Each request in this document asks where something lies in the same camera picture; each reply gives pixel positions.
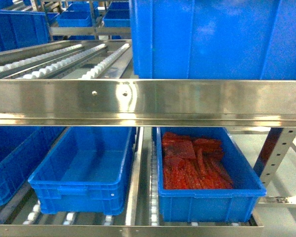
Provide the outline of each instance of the crate stack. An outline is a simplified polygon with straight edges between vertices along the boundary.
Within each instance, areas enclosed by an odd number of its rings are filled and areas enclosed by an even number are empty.
[[[129,2],[112,2],[103,21],[106,27],[130,27]],[[126,37],[112,36],[112,40],[120,39],[126,39]]]
[[[93,3],[95,18],[99,16],[98,2]],[[57,17],[59,27],[91,27],[90,5],[86,2],[72,3]],[[71,36],[70,40],[94,40],[94,36]]]

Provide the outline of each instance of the stainless steel rack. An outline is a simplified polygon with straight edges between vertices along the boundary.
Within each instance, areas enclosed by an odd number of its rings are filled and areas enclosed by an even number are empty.
[[[74,52],[78,55],[105,44],[100,53],[84,62],[70,62],[72,67],[59,70],[53,79],[12,78],[16,73],[52,64],[57,61],[55,55],[47,55],[37,65],[29,61],[31,68],[27,64],[6,65],[5,79],[0,79],[0,125],[140,127],[124,213],[116,217],[95,213],[42,215],[26,183],[0,207],[0,236],[259,236],[263,225],[255,212],[248,223],[163,222],[154,193],[154,142],[144,139],[144,126],[226,126],[236,134],[268,133],[255,166],[267,185],[288,148],[296,151],[296,81],[135,79],[131,47],[96,79],[71,78],[76,68],[85,74],[126,43],[131,45],[131,40],[59,41],[0,53],[2,66],[73,45],[81,45]],[[294,199],[287,197],[267,197],[258,205],[296,207]]]
[[[70,0],[46,0],[42,1],[42,5],[40,6],[38,4],[37,0],[31,0],[32,3],[32,9],[34,11],[43,11],[48,12],[50,9],[58,8],[58,12],[62,12],[62,5],[61,2],[65,2],[65,4],[68,5],[68,2]],[[105,11],[102,14],[102,16],[96,18],[94,15],[94,8],[93,8],[93,2],[95,1],[104,1],[105,2]],[[130,28],[129,27],[103,27],[103,17],[106,14],[107,9],[107,3],[112,1],[125,1],[125,0],[91,0],[89,1],[90,4],[90,12],[91,12],[91,18],[92,18],[92,27],[58,27],[57,25],[49,26],[49,34],[51,36],[51,39],[53,39],[52,36],[78,36],[78,35],[84,35],[84,36],[95,36],[95,39],[99,39],[99,36],[113,36],[113,35],[119,35],[119,36],[127,36],[130,38]]]

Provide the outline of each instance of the red meat slice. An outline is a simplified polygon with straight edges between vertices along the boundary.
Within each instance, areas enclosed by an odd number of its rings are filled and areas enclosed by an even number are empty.
[[[191,141],[178,141],[164,147],[165,157],[196,159]]]
[[[185,166],[185,160],[179,157],[166,156],[163,159],[163,163],[165,166],[168,166],[169,168],[176,167],[179,169],[183,169]]]
[[[174,189],[188,189],[188,185],[185,180],[184,169],[174,167],[172,169],[172,181]]]
[[[202,183],[198,177],[195,166],[191,161],[187,160],[185,163],[185,180],[189,189],[202,189]]]
[[[200,173],[200,176],[204,178],[207,175],[206,172],[206,167],[203,159],[203,154],[202,154],[202,149],[199,149],[196,153],[196,158],[197,158],[197,165],[198,165],[198,170]]]
[[[226,181],[228,182],[230,185],[233,184],[233,181],[231,179],[231,177],[229,176],[227,170],[224,168],[224,166],[216,161],[216,160],[213,160],[211,159],[211,164],[212,164],[212,167],[216,170],[216,172]]]
[[[173,189],[173,184],[171,182],[171,169],[167,166],[163,167],[163,188]]]

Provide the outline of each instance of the white roller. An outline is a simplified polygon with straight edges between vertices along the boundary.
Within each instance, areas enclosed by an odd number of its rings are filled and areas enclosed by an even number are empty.
[[[40,212],[40,204],[35,204],[34,205],[33,212]]]
[[[90,76],[90,75],[87,75],[87,74],[85,74],[85,75],[83,75],[83,76],[82,76],[82,78],[81,78],[81,79],[92,79],[92,78],[91,78],[91,76]]]
[[[20,66],[20,63],[19,62],[14,62],[14,63],[12,63],[12,65],[14,65],[14,67],[19,67]]]
[[[75,219],[75,213],[74,212],[69,212],[66,216],[67,221],[73,221]]]
[[[39,72],[41,72],[43,75],[46,75],[46,74],[49,73],[49,71],[47,72],[47,69],[45,69],[45,68],[41,68],[41,69],[39,70]]]
[[[0,72],[3,72],[5,70],[4,66],[0,66]]]
[[[151,215],[151,222],[157,222],[158,221],[158,217],[156,214],[152,214]]]
[[[156,206],[151,207],[151,213],[152,214],[157,214],[157,207]]]
[[[28,220],[29,221],[35,221],[38,217],[38,213],[37,212],[31,212],[29,215],[28,215]]]
[[[36,79],[37,77],[32,74],[26,74],[23,76],[23,79]]]
[[[56,68],[54,66],[47,66],[45,69],[50,70],[51,72],[55,71]]]
[[[86,75],[94,79],[98,74],[95,71],[88,71]]]
[[[40,71],[34,71],[32,72],[32,75],[34,75],[37,78],[41,78],[44,74]]]
[[[55,67],[56,69],[61,68],[61,66],[59,64],[57,64],[57,63],[53,63],[51,66]]]

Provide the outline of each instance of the metal shelf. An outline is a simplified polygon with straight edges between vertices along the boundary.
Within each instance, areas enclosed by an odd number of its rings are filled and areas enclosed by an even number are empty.
[[[156,192],[156,154],[154,143],[144,141],[144,128],[138,130],[127,207],[119,216],[99,213],[58,213],[44,215],[36,212],[31,225],[23,223],[26,216],[37,206],[37,198],[29,184],[6,205],[0,208],[0,237],[81,237],[94,236],[207,236],[234,237],[235,235],[257,237],[263,225],[254,212],[248,223],[165,223],[158,215],[158,205],[151,211],[151,200]],[[153,215],[158,222],[153,222]]]
[[[55,55],[31,62],[31,68],[23,65],[0,73],[6,78],[0,78],[0,125],[227,126],[236,134],[267,133],[255,165],[266,186],[289,147],[296,151],[296,81],[136,79],[131,48],[98,79],[59,79],[77,68],[84,74],[131,40],[59,41],[11,50],[0,53],[0,66],[76,44],[82,48],[74,53],[103,43],[105,50],[70,62],[70,67],[55,71],[53,79],[12,78],[57,61]],[[69,53],[59,59],[69,57]],[[139,151],[144,147],[142,129]],[[142,152],[136,153],[128,205],[113,222],[111,217],[95,214],[90,222],[89,214],[76,213],[73,225],[60,225],[66,221],[66,214],[60,213],[40,215],[34,225],[15,225],[15,217],[25,212],[24,207],[31,207],[28,215],[37,202],[25,184],[10,203],[0,207],[0,236],[260,236],[263,225],[255,213],[249,223],[233,225],[162,222],[162,217],[151,211],[155,203],[151,201],[153,143],[150,141],[147,147],[146,158],[141,158]],[[258,205],[296,207],[296,202],[293,198],[266,197]],[[50,219],[62,220],[51,225]]]

